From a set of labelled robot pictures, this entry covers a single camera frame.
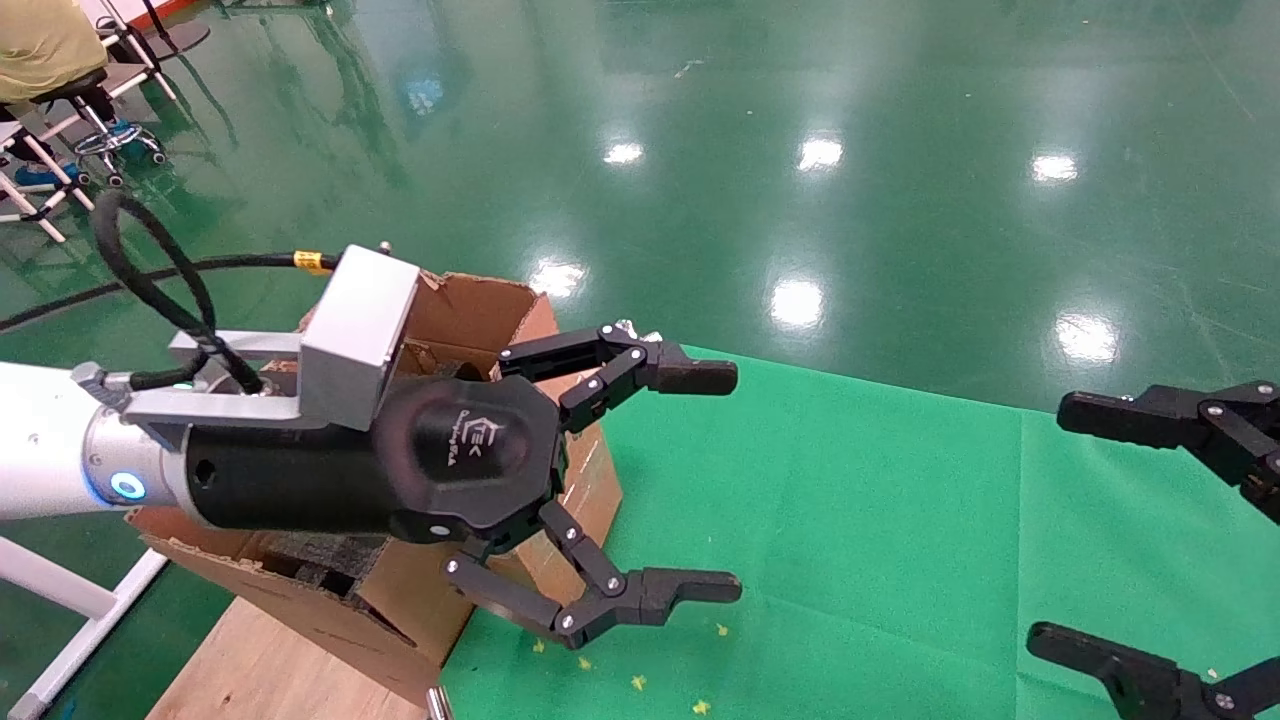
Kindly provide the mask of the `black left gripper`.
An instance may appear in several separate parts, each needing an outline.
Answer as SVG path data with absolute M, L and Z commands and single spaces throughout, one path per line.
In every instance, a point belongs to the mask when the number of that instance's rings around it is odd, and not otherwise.
M 416 544 L 476 537 L 445 562 L 451 584 L 568 650 L 618 625 L 662 626 L 682 602 L 741 598 L 740 579 L 727 571 L 622 573 L 552 501 L 564 486 L 563 432 L 582 432 L 641 389 L 731 395 L 735 363 L 690 357 L 676 342 L 605 324 L 511 345 L 498 368 L 498 382 L 396 380 L 366 430 L 196 427 L 186 450 L 195 511 L 236 530 L 392 536 Z M 580 374 L 558 397 L 559 409 L 534 386 Z M 568 605 L 485 564 L 484 542 L 515 547 L 539 529 L 584 583 Z

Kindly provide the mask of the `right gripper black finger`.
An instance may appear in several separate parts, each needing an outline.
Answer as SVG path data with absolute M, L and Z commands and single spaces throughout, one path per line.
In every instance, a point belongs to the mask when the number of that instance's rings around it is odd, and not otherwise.
M 1094 678 L 1120 719 L 1256 719 L 1279 703 L 1277 657 L 1207 682 L 1171 659 L 1044 621 L 1030 625 L 1027 650 Z
M 1279 389 L 1253 380 L 1197 391 L 1151 386 L 1138 396 L 1065 395 L 1061 429 L 1148 448 L 1181 448 L 1271 521 L 1279 520 Z

